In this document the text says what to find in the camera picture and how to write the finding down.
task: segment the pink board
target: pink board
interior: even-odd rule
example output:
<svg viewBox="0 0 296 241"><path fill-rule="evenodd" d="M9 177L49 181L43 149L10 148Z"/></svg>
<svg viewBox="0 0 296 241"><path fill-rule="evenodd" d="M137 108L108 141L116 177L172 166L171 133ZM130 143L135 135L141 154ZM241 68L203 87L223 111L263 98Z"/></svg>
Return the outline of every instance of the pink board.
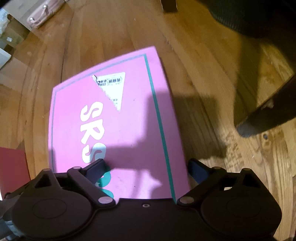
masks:
<svg viewBox="0 0 296 241"><path fill-rule="evenodd" d="M170 91L154 47L96 65L53 89L55 172L104 158L96 186L119 198L178 199L189 191Z"/></svg>

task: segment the metal rivet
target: metal rivet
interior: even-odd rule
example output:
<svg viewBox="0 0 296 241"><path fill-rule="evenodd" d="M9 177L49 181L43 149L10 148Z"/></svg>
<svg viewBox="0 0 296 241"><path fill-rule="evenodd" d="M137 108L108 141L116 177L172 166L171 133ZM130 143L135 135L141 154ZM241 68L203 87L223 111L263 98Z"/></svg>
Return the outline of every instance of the metal rivet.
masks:
<svg viewBox="0 0 296 241"><path fill-rule="evenodd" d="M106 197L100 197L100 198L98 199L98 201L99 201L99 203L101 203L101 204L109 204L109 203L111 203L111 202L113 201L113 198L108 197L108 196L106 196Z"/></svg>
<svg viewBox="0 0 296 241"><path fill-rule="evenodd" d="M180 202L183 203L183 204L190 204L190 203L194 202L194 198L193 197L188 197L188 196L181 197Z"/></svg>

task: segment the sticker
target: sticker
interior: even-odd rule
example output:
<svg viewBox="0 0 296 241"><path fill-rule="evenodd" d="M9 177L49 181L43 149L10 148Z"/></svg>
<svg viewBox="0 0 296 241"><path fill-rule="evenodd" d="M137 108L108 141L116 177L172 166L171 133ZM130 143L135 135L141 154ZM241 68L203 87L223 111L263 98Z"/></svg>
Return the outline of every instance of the sticker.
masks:
<svg viewBox="0 0 296 241"><path fill-rule="evenodd" d="M93 75L93 80L106 93L108 98L113 102L116 109L120 111L125 72L117 74L109 74L104 76Z"/></svg>

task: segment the black mount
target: black mount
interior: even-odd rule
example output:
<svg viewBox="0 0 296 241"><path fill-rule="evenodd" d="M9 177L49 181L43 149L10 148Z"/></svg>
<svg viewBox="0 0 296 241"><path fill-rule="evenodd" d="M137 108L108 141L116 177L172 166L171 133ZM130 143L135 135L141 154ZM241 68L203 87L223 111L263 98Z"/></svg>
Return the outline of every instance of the black mount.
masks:
<svg viewBox="0 0 296 241"><path fill-rule="evenodd" d="M188 169L200 184L177 204L172 199L120 199L116 204L94 185L107 171L103 159L67 173L44 169L0 202L0 238L275 240L281 209L251 169L228 173L195 159Z"/></svg>

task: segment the wooden floor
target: wooden floor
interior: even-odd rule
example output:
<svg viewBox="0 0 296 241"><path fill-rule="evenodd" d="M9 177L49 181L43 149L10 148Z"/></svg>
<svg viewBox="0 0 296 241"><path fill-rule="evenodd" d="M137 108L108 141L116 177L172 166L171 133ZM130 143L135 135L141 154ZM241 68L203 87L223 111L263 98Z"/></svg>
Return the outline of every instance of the wooden floor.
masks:
<svg viewBox="0 0 296 241"><path fill-rule="evenodd" d="M217 23L204 3L70 0L0 70L0 146L24 148L31 177L48 167L52 88L105 60L156 46L171 86L186 158L230 172L249 167L280 204L277 240L296 229L296 120L244 139L242 120L296 71L296 35L279 17L251 39Z"/></svg>

